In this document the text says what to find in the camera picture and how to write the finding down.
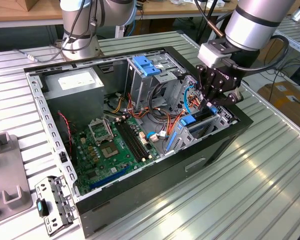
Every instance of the wooden table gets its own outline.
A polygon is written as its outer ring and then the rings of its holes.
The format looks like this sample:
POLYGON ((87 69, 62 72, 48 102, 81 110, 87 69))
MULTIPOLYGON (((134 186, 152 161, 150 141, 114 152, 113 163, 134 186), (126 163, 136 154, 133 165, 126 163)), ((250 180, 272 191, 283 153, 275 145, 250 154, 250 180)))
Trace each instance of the wooden table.
MULTIPOLYGON (((224 7, 215 8, 213 15, 223 15, 235 9, 237 0, 226 3, 224 7)), ((197 7, 193 3, 175 5, 169 0, 164 2, 149 1, 143 6, 143 19, 168 19, 182 17, 199 17, 197 7)), ((137 11, 135 19, 140 19, 137 11)), ((26 27, 63 24, 62 12, 58 0, 40 0, 29 12, 0 7, 0 28, 26 27)))

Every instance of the blue drive bay latch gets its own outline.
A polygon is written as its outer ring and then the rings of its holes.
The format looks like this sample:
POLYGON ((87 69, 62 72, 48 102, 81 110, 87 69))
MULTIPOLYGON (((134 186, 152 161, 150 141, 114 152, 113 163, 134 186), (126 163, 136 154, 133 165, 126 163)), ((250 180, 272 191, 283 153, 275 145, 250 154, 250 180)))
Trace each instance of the blue drive bay latch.
POLYGON ((145 56, 134 56, 132 57, 132 61, 146 77, 161 73, 145 56))

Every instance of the green circuit board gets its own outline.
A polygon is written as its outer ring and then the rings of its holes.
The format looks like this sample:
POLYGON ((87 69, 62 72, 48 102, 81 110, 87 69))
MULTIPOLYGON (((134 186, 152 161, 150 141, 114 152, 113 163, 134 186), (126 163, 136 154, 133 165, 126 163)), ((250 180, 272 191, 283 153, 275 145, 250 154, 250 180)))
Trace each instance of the green circuit board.
MULTIPOLYGON (((133 128, 135 135, 142 132, 134 118, 127 119, 126 123, 133 128)), ((151 157, 145 159, 145 161, 144 159, 137 161, 116 128, 116 123, 111 122, 109 126, 113 133, 113 140, 105 140, 98 145, 88 126, 83 131, 72 135, 77 159, 77 163, 74 164, 78 178, 76 185, 81 195, 89 193, 95 183, 100 183, 102 180, 118 173, 121 175, 130 173, 160 157, 157 150, 149 143, 148 148, 145 146, 143 148, 151 157)), ((98 137, 107 132, 104 130, 103 124, 94 126, 92 130, 94 136, 98 137)))

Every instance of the blue cable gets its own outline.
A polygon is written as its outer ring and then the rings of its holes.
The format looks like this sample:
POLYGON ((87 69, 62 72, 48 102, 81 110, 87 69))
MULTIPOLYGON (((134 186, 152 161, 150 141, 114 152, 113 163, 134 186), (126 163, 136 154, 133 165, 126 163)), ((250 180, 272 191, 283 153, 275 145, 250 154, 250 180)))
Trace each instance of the blue cable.
POLYGON ((146 135, 146 138, 148 139, 151 135, 153 135, 153 134, 156 134, 154 131, 151 131, 151 132, 149 132, 147 135, 146 135))
POLYGON ((190 109, 189 109, 189 107, 188 107, 188 103, 187 103, 187 92, 188 92, 188 90, 190 89, 190 88, 193 88, 194 86, 188 86, 186 89, 185 89, 185 91, 184 91, 184 99, 183 99, 183 101, 184 101, 184 106, 185 106, 185 109, 187 110, 187 112, 190 114, 191 112, 190 112, 190 109))
POLYGON ((133 20, 133 26, 132 26, 132 29, 131 29, 131 31, 129 32, 129 34, 127 35, 127 37, 129 37, 129 36, 132 34, 132 32, 134 31, 134 29, 135 29, 135 21, 136 21, 136 20, 133 20))

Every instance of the aluminum extrusion table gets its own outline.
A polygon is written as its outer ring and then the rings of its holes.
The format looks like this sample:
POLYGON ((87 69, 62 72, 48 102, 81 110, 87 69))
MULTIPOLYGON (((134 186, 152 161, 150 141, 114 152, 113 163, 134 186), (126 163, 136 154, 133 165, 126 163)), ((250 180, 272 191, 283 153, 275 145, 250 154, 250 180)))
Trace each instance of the aluminum extrusion table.
POLYGON ((290 46, 300 52, 300 23, 285 17, 275 34, 285 36, 290 46))
MULTIPOLYGON (((101 40, 105 55, 173 46, 199 64, 198 46, 177 32, 101 40)), ((56 49, 27 52, 49 59, 56 49)), ((61 62, 58 56, 55 62, 61 62)), ((0 52, 0 131, 18 136, 33 202, 35 184, 59 175, 23 68, 22 54, 0 52)), ((300 129, 252 92, 238 106, 254 121, 221 156, 194 176, 107 226, 90 239, 285 239, 300 235, 300 129)), ((0 239, 81 240, 76 219, 52 238, 36 205, 0 222, 0 239)))

